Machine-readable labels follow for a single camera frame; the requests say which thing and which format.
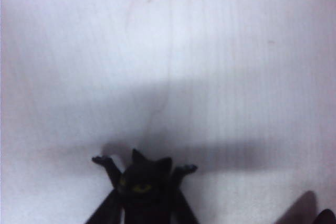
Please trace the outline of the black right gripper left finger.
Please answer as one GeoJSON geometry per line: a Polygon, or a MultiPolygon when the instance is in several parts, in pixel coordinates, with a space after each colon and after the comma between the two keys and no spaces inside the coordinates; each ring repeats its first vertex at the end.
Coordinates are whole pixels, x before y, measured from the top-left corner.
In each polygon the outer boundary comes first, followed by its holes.
{"type": "Polygon", "coordinates": [[[85,224],[119,224],[121,223],[122,204],[120,195],[114,189],[89,217],[85,224]]]}

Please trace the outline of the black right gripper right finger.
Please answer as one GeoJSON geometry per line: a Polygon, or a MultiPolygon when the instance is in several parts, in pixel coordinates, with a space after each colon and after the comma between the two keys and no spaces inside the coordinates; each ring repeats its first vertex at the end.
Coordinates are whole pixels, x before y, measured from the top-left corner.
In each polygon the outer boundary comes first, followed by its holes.
{"type": "Polygon", "coordinates": [[[176,193],[176,221],[180,224],[199,224],[182,191],[176,193]]]}

